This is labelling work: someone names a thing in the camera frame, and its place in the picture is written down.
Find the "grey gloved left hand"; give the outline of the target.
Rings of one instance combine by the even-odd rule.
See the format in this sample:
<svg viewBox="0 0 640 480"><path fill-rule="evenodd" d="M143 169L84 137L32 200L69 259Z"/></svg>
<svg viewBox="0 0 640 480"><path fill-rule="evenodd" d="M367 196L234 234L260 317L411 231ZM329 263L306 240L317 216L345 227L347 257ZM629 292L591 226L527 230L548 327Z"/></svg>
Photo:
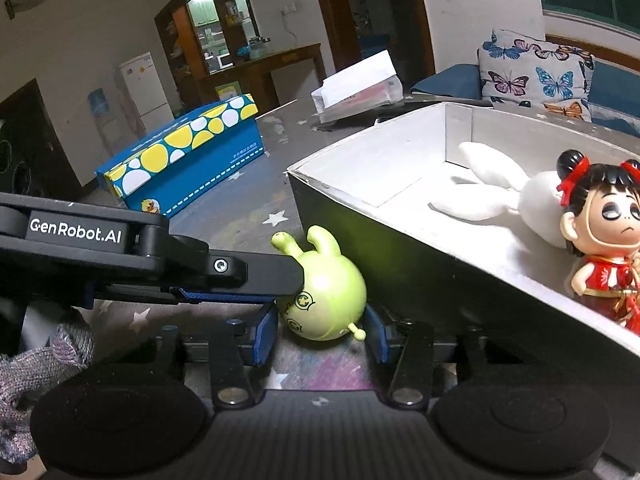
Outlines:
<svg viewBox="0 0 640 480"><path fill-rule="evenodd" d="M24 464L36 455L30 416L39 399L91 364L94 340L80 320L61 323L45 346L1 358L1 459Z"/></svg>

